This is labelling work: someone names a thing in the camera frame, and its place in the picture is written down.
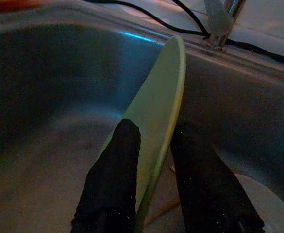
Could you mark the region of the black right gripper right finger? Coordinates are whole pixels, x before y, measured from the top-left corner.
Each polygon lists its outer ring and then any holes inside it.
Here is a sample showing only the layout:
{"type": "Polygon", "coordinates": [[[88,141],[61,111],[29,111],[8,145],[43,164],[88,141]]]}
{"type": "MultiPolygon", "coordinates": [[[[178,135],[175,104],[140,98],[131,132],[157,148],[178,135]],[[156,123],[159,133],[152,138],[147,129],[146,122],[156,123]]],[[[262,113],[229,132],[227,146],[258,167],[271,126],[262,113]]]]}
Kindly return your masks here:
{"type": "Polygon", "coordinates": [[[187,233],[264,232],[237,177],[192,125],[175,127],[170,148],[187,233]]]}

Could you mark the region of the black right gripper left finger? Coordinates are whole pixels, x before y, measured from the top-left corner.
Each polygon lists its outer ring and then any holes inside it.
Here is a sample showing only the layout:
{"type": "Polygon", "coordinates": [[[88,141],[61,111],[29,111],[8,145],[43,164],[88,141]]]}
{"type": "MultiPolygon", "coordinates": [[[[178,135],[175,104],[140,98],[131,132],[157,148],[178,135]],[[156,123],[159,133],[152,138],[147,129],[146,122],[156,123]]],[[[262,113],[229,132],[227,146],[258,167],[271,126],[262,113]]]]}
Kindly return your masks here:
{"type": "Polygon", "coordinates": [[[71,222],[73,233],[132,233],[141,135],[129,119],[89,170],[71,222]]]}

